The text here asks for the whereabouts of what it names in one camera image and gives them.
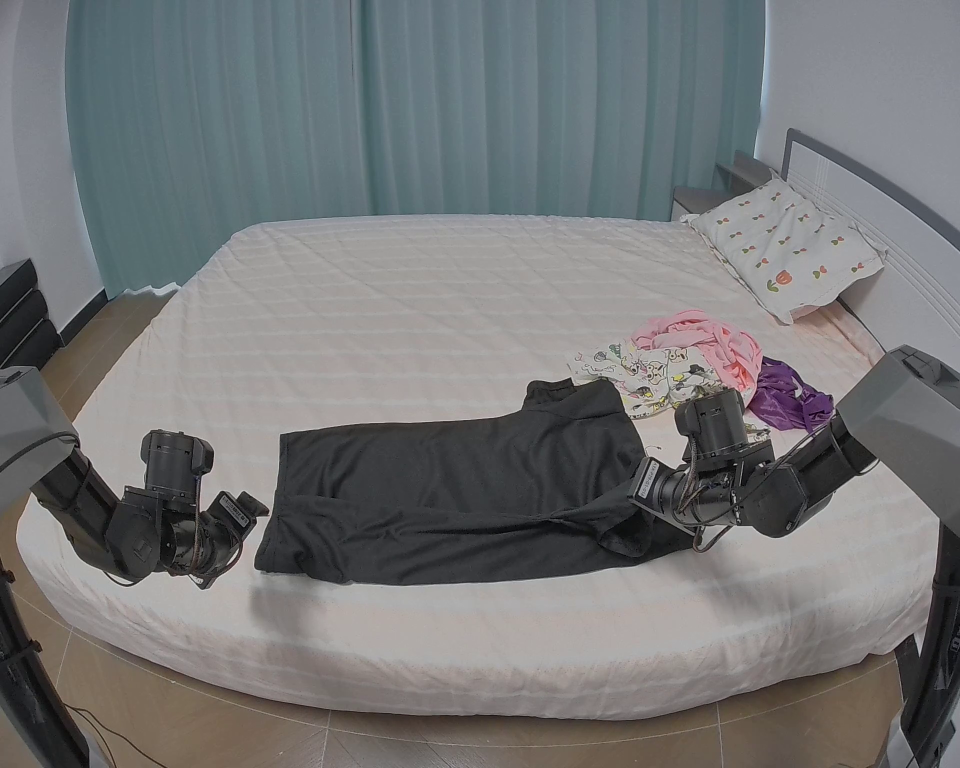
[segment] headboard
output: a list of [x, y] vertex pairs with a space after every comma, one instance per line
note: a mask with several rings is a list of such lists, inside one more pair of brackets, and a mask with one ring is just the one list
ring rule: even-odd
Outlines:
[[960, 230], [862, 163], [795, 129], [781, 175], [887, 249], [885, 267], [842, 302], [885, 349], [909, 344], [960, 369]]

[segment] wooden floor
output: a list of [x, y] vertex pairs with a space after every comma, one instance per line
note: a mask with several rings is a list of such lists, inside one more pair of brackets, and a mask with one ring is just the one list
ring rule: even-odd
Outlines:
[[[44, 378], [71, 418], [164, 302], [152, 295], [111, 302], [51, 360]], [[256, 699], [67, 625], [16, 550], [24, 501], [0, 516], [0, 558], [17, 577], [17, 606], [43, 645], [51, 679], [65, 701], [90, 709], [170, 768], [858, 768], [873, 764], [900, 707], [893, 654], [619, 723], [330, 712]], [[33, 768], [2, 713], [0, 721], [0, 768]], [[110, 747], [118, 768], [151, 765], [119, 739], [111, 737]]]

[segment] purple clothing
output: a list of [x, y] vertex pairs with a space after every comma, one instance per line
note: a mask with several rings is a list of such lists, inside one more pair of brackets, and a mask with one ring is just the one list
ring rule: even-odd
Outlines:
[[750, 410], [776, 429], [812, 432], [833, 415], [833, 396], [804, 383], [786, 363], [764, 357]]

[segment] bed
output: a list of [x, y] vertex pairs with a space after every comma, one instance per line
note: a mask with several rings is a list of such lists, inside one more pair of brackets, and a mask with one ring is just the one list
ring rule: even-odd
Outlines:
[[[882, 353], [838, 304], [778, 325], [680, 223], [285, 222], [217, 251], [76, 425], [114, 488], [139, 480], [140, 440], [163, 428], [214, 445], [204, 504], [220, 489], [269, 502], [281, 432], [504, 414], [529, 380], [566, 375], [565, 352], [688, 307], [748, 330], [835, 396]], [[636, 426], [653, 455], [678, 462], [671, 415]], [[775, 433], [778, 454], [801, 436]], [[937, 529], [879, 467], [781, 540], [736, 530], [705, 555], [528, 582], [336, 586], [260, 573], [260, 525], [210, 591], [162, 575], [123, 589], [79, 561], [34, 500], [17, 541], [65, 619], [210, 683], [325, 708], [624, 719], [889, 652], [924, 623]]]

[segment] black furniture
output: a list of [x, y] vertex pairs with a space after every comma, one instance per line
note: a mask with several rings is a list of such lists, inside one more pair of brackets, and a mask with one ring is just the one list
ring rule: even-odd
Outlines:
[[751, 189], [765, 184], [771, 178], [770, 166], [737, 150], [733, 162], [718, 162], [717, 170], [727, 185], [725, 190], [698, 189], [692, 186], [673, 188], [673, 212], [670, 216], [676, 221], [685, 213], [703, 213], [725, 203], [731, 198], [743, 195]]
[[60, 346], [33, 262], [0, 267], [0, 368], [43, 368]]

